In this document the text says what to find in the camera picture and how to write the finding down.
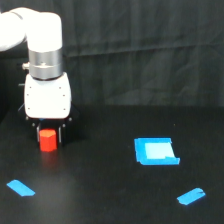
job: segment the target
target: blue plastic piece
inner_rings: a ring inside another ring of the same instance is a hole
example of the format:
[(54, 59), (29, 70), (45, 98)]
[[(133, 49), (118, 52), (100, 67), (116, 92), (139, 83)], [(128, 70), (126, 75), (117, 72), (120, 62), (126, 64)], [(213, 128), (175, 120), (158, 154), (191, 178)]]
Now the blue plastic piece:
[(180, 204), (189, 205), (190, 203), (204, 196), (205, 196), (205, 193), (201, 188), (195, 188), (194, 190), (189, 191), (188, 193), (178, 197), (177, 200), (179, 201)]
[(7, 184), (8, 187), (10, 187), (12, 190), (14, 190), (17, 194), (20, 196), (33, 196), (35, 194), (34, 191), (32, 191), (30, 188), (28, 188), (26, 185), (21, 183), (18, 180), (12, 180)]
[(172, 143), (170, 138), (138, 138), (134, 140), (136, 160), (142, 165), (178, 165), (180, 158), (165, 157), (164, 159), (149, 159), (146, 154), (146, 143)]

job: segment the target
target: black table surface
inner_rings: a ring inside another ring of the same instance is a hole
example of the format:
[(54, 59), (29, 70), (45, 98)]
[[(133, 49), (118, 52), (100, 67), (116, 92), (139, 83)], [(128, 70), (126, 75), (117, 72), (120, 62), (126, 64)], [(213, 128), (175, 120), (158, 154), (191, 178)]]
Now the black table surface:
[[(41, 153), (10, 110), (0, 125), (0, 223), (223, 223), (224, 110), (81, 106), (64, 148)], [(136, 162), (134, 139), (170, 137), (177, 166)], [(36, 194), (6, 186), (19, 180)], [(185, 206), (177, 197), (202, 188)]]

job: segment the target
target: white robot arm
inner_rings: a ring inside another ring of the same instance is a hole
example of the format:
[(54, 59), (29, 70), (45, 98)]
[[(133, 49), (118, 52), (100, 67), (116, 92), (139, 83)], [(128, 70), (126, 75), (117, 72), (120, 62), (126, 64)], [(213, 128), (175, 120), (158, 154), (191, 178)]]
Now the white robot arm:
[(62, 67), (62, 26), (57, 14), (17, 8), (0, 14), (0, 51), (27, 41), (29, 74), (24, 104), (30, 118), (64, 119), (71, 90)]

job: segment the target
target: blue rectangular block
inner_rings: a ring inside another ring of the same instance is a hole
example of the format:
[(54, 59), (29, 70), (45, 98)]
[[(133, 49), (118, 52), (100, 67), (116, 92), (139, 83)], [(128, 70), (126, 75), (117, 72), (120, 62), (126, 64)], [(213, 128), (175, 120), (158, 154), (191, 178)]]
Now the blue rectangular block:
[(180, 204), (188, 205), (204, 196), (205, 193), (202, 189), (195, 188), (194, 190), (189, 191), (186, 194), (183, 194), (182, 196), (178, 197), (177, 200), (179, 201)]
[(13, 191), (15, 191), (20, 196), (33, 196), (35, 194), (30, 188), (21, 183), (18, 180), (13, 180), (7, 184)]

